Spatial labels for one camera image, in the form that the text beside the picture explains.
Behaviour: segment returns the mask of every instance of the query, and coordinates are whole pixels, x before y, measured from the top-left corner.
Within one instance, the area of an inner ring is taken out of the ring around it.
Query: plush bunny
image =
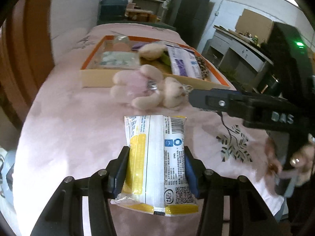
[[[122,70],[113,77],[111,96],[119,103],[130,103],[140,110],[163,106],[178,109],[186,100],[186,91],[172,77],[163,78],[162,72],[152,65],[139,70]]]

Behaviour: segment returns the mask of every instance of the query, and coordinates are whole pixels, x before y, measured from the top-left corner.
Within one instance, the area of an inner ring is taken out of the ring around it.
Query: beige plush toy
[[[138,50],[139,57],[143,57],[146,60],[156,60],[164,51],[167,51],[167,46],[160,43],[149,43],[144,45]]]
[[[178,109],[186,101],[186,92],[180,82],[172,77],[164,79],[162,72],[152,65],[143,65],[136,71],[119,71],[113,83],[111,96],[119,103],[130,103],[140,110],[160,104]]]

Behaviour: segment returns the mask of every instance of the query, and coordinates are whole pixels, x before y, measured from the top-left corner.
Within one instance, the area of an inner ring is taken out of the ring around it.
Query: clear plastic container
[[[123,20],[128,0],[102,0],[100,8],[100,20]]]

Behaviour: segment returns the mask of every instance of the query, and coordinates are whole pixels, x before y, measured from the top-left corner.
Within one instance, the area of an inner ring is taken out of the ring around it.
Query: packaged item
[[[180,47],[167,46],[174,75],[202,79],[194,52]]]
[[[94,68],[139,69],[139,55],[132,52],[103,52]]]
[[[115,34],[114,40],[113,40],[113,45],[115,45],[116,43],[125,43],[128,46],[130,46],[130,40],[129,40],[128,36],[121,34],[121,33],[118,33],[118,32],[115,32],[115,31],[111,31],[111,32]]]
[[[112,204],[164,216],[198,212],[185,177],[185,117],[125,117],[130,146],[122,192]]]

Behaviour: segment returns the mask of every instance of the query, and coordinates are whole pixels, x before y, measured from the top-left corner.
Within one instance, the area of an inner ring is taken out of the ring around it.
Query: cardboard box
[[[263,39],[268,41],[272,28],[273,21],[271,19],[247,9],[244,9],[235,26],[237,33],[246,34],[249,32],[253,37],[256,35],[258,43],[261,43]]]
[[[107,45],[108,41],[112,40],[114,38],[113,35],[107,35],[105,36],[94,48],[94,50],[91,52],[91,54],[88,56],[86,61],[83,63],[83,66],[80,70],[81,72],[81,80],[82,80],[82,86],[83,87],[112,87],[114,84],[112,82],[112,78],[115,73],[119,72],[120,69],[89,69],[89,64],[98,53],[102,53],[104,51],[110,51],[110,45]],[[137,36],[129,36],[129,39],[131,42],[154,42],[159,41],[157,39],[151,39],[151,38],[145,38],[145,37],[137,37]],[[201,56],[194,48],[191,48],[189,46],[180,45],[181,47],[191,49],[195,52],[197,56]],[[223,77],[217,72],[217,70],[207,61],[205,60],[207,67],[209,68],[210,72],[218,79],[220,84],[211,82],[210,79],[201,80],[201,79],[195,79],[185,76],[179,76],[179,75],[172,75],[170,72],[170,68],[167,69],[166,65],[163,65],[159,61],[147,61],[144,59],[141,59],[141,64],[152,64],[153,66],[157,67],[163,72],[164,77],[173,77],[177,79],[180,83],[191,85],[195,89],[201,89],[201,90],[210,90],[212,88],[218,88],[218,89],[229,89],[229,84],[223,79]]]

